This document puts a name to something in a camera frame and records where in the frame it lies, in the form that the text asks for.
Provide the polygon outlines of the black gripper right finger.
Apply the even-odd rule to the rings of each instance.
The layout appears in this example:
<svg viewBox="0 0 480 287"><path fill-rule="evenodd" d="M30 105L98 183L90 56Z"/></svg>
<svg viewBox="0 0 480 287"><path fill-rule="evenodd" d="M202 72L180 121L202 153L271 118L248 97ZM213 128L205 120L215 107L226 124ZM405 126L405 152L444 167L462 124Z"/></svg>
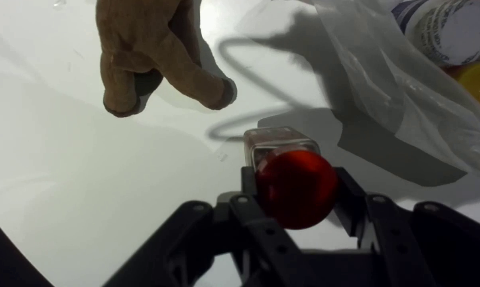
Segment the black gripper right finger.
<svg viewBox="0 0 480 287"><path fill-rule="evenodd" d="M333 209L352 250L331 254L333 279L344 287L480 287L480 223L435 201L403 209L366 193L336 167Z"/></svg>

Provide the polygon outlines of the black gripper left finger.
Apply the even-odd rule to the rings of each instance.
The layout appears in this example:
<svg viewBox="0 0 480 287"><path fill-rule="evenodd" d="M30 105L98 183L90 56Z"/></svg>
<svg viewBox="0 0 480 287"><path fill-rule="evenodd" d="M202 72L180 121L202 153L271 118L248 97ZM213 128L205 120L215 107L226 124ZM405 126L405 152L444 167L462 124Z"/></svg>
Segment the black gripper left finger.
<svg viewBox="0 0 480 287"><path fill-rule="evenodd" d="M231 255L240 287L314 287L301 250L255 201L251 167L240 190L210 206L186 201L105 281L103 287L196 287L218 255Z"/></svg>

